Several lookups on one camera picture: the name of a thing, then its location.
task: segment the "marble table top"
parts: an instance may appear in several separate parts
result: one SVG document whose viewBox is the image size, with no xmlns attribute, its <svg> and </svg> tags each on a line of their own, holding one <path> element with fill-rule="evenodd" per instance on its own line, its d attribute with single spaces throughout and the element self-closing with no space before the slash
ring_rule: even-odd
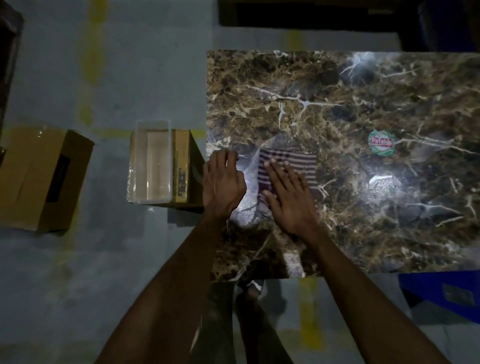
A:
<svg viewBox="0 0 480 364">
<path fill-rule="evenodd" d="M 317 155 L 322 223 L 363 271 L 479 267 L 477 54 L 210 51 L 207 154 L 223 147 L 248 192 L 212 280 L 322 274 L 255 211 L 261 147 Z"/>
</svg>

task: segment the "folded garment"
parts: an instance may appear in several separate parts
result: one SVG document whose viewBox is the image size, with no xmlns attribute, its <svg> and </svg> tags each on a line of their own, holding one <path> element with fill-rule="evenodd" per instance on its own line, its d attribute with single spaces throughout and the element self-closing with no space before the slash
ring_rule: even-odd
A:
<svg viewBox="0 0 480 364">
<path fill-rule="evenodd" d="M 261 192 L 264 190 L 269 190 L 271 193 L 276 195 L 275 188 L 272 186 L 264 166 L 264 163 L 266 161 L 269 161 L 271 158 L 275 158 L 279 163 L 288 161 L 292 168 L 295 170 L 295 172 L 305 175 L 310 188 L 318 187 L 316 177 L 316 155 L 269 148 L 260 149 L 260 157 L 258 162 L 257 211 L 265 217 L 271 217 L 272 212 L 264 194 L 262 194 Z"/>
</svg>

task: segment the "green round label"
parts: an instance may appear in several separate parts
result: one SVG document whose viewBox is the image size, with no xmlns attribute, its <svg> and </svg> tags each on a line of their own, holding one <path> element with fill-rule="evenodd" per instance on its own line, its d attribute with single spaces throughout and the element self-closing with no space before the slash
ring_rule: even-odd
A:
<svg viewBox="0 0 480 364">
<path fill-rule="evenodd" d="M 395 150 L 395 137 L 388 131 L 378 132 L 374 130 L 368 136 L 368 146 L 379 156 L 389 156 Z"/>
</svg>

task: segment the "folded cloth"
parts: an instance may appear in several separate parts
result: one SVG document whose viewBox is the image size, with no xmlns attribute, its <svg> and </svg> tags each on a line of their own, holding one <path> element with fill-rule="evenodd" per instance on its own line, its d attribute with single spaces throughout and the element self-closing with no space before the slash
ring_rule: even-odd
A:
<svg viewBox="0 0 480 364">
<path fill-rule="evenodd" d="M 260 149 L 258 161 L 257 211 L 264 217 L 271 217 L 272 212 L 264 194 L 261 192 L 269 190 L 271 193 L 276 194 L 275 188 L 272 186 L 264 166 L 264 163 L 271 158 L 275 158 L 278 163 L 288 161 L 295 172 L 305 175 L 311 189 L 318 188 L 317 177 L 315 176 L 317 171 L 316 155 L 269 148 Z"/>
</svg>

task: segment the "clear plastic container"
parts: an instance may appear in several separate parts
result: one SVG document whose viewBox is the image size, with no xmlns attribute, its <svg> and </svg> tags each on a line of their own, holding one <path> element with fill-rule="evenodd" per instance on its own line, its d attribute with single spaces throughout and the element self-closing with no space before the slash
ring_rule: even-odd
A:
<svg viewBox="0 0 480 364">
<path fill-rule="evenodd" d="M 135 129 L 132 202 L 165 204 L 172 199 L 173 155 L 169 121 L 139 121 Z"/>
</svg>

